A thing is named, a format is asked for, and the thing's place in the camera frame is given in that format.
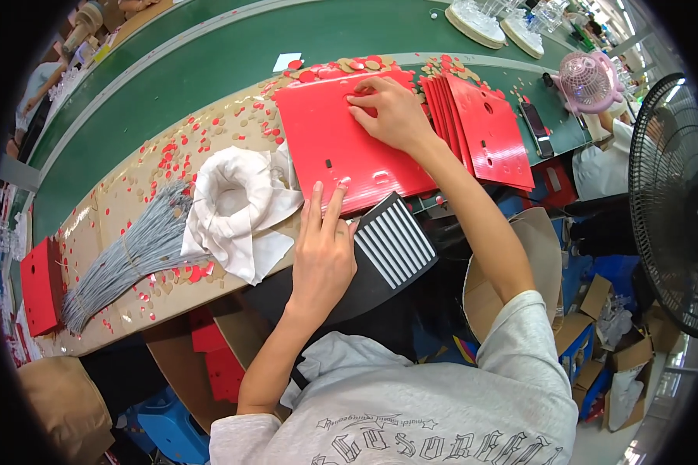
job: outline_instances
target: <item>person's left hand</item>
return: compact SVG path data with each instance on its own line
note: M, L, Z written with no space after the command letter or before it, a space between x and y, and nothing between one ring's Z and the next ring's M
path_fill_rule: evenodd
M34 107L37 106L37 103L39 103L39 98L35 95L34 97L28 99L26 102L26 107L24 107L23 115L26 116L27 113L29 113Z
M300 234L292 266L292 295L283 318L298 321L306 330L317 330L346 293L356 273L354 233L359 223L339 218L347 186L334 191L321 220L323 183L316 182L305 201Z

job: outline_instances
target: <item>pink fan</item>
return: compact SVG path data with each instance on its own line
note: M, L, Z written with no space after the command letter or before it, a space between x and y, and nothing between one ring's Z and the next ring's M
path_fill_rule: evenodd
M561 61L558 75L552 78L566 96L566 109L575 116L604 112L613 102L623 101L621 92L625 87L601 51L569 53Z

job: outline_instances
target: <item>black electric fan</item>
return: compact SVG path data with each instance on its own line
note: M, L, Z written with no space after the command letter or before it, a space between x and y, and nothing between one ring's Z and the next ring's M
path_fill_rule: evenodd
M629 161L633 234L662 309L698 338L698 105L682 73L643 100Z

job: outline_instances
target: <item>green table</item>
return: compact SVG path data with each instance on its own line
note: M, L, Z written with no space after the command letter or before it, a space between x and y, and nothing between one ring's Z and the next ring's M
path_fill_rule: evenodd
M571 49L544 37L545 56L535 60L514 44L499 50L479 45L444 18L431 20L423 0L323 0L249 15L181 45L135 75L113 93L72 136L57 156L34 200L34 241L53 234L94 183L150 138L189 112L271 73L280 53L301 51L306 64L363 57L373 53L435 52L514 60L557 69ZM85 107L127 67L160 43L205 19L229 13L237 2L191 0L148 25L93 70L58 111L36 147L31 165L42 167L57 142ZM562 41L576 46L564 34ZM420 69L421 60L416 66ZM577 121L539 80L541 72L497 66L469 66L493 88L508 92L521 78L520 92L538 107L554 130L558 153L586 143ZM524 135L526 125L520 118ZM530 137L524 137L530 163L537 163Z

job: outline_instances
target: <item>black cell phone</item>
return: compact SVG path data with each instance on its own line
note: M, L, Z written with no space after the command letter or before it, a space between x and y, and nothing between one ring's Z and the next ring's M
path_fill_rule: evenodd
M545 125L542 123L535 106L531 103L521 102L519 107L522 110L524 120L528 122L530 132L535 138L535 145L537 146L540 158L550 158L555 155L553 146L550 145L550 136L545 131Z

